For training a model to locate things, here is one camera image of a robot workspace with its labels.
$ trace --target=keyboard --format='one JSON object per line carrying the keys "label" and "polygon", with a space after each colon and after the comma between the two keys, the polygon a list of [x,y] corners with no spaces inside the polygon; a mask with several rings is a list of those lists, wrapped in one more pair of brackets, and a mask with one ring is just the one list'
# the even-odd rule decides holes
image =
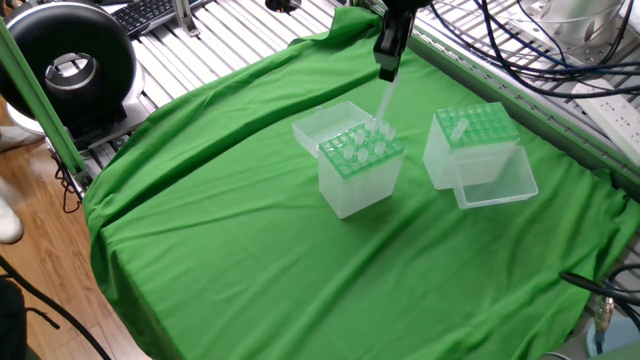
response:
{"label": "keyboard", "polygon": [[[204,0],[189,0],[192,9],[202,3]],[[175,10],[172,0],[134,0],[111,15],[133,38],[171,20]]]}

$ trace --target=power strip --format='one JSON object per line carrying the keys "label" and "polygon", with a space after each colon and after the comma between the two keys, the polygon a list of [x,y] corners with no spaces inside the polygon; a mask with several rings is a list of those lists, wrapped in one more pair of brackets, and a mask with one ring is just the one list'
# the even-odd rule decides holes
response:
{"label": "power strip", "polygon": [[[586,84],[613,89],[606,80],[587,81]],[[602,91],[578,84],[573,94]],[[622,97],[613,95],[595,99],[576,99],[584,112],[607,134],[609,139],[636,165],[640,166],[640,113]]]}

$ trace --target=person's leg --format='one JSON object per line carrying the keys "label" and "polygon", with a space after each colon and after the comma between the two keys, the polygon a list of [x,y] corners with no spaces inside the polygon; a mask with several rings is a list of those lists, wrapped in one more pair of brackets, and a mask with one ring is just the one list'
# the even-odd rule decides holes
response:
{"label": "person's leg", "polygon": [[22,223],[9,206],[15,191],[0,177],[0,244],[13,244],[22,238]]}
{"label": "person's leg", "polygon": [[0,152],[30,145],[42,139],[42,136],[34,135],[17,126],[0,126]]}
{"label": "person's leg", "polygon": [[0,279],[0,359],[27,356],[27,314],[24,297],[13,282]]}

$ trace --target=metal grid rack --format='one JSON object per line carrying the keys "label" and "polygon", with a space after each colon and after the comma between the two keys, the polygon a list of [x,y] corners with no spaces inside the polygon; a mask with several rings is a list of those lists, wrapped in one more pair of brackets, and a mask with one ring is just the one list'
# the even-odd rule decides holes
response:
{"label": "metal grid rack", "polygon": [[[268,10],[263,1],[218,0],[193,12],[200,30],[197,37],[190,37],[172,21],[133,39],[145,79],[140,103],[151,114],[188,91],[284,50],[296,38],[325,32],[337,5],[330,0],[305,0],[303,8],[286,15]],[[137,120],[127,135],[80,153],[92,178],[144,119]]]}
{"label": "metal grid rack", "polygon": [[[376,0],[372,1],[374,9],[380,9]],[[456,29],[467,41],[492,53],[489,46],[488,35],[484,23],[484,17],[477,5],[471,0],[440,0],[434,3],[436,10],[450,27]],[[489,9],[494,16],[503,20],[514,33],[527,38],[527,33],[522,31],[522,24],[531,24],[530,21],[523,21],[524,14],[517,5],[516,0],[489,0]],[[474,73],[486,83],[492,84],[503,94],[507,94],[514,102],[527,108],[531,113],[535,113],[539,118],[545,119],[558,133],[563,133],[567,139],[580,144],[594,158],[605,164],[609,169],[619,173],[638,192],[640,187],[640,168],[635,166],[617,146],[609,140],[602,130],[578,107],[573,100],[556,99],[545,97],[533,93],[516,83],[504,70],[491,65],[489,62],[476,56],[471,51],[458,45],[453,36],[445,29],[439,20],[431,13],[429,8],[421,9],[418,13],[414,35],[423,43],[427,44],[438,52],[464,67],[468,72]],[[521,65],[550,69],[554,64],[535,54],[530,49],[525,48],[517,41],[511,39],[502,30],[496,29],[496,41],[500,48],[504,50],[504,57],[507,60]],[[531,37],[531,45],[543,52],[557,50],[542,41],[536,41]],[[614,57],[614,62],[637,61],[640,59],[640,40],[633,30],[627,30],[625,40]],[[578,47],[568,50],[566,54],[574,63],[586,63],[595,61],[598,55],[589,53],[591,48]],[[604,76],[613,87],[626,87],[638,85],[640,79],[630,76]],[[535,86],[547,90],[558,90],[571,92],[575,87],[575,82],[548,82],[536,81]],[[636,95],[626,95],[627,100],[636,108],[640,109],[640,97]]]}

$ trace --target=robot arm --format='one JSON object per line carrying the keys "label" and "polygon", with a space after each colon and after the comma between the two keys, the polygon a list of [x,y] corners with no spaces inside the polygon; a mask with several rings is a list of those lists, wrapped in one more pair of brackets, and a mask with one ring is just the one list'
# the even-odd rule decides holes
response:
{"label": "robot arm", "polygon": [[380,64],[380,79],[393,81],[398,74],[400,59],[413,30],[413,22],[419,8],[433,0],[383,0],[387,5],[382,30],[373,48],[376,62]]}

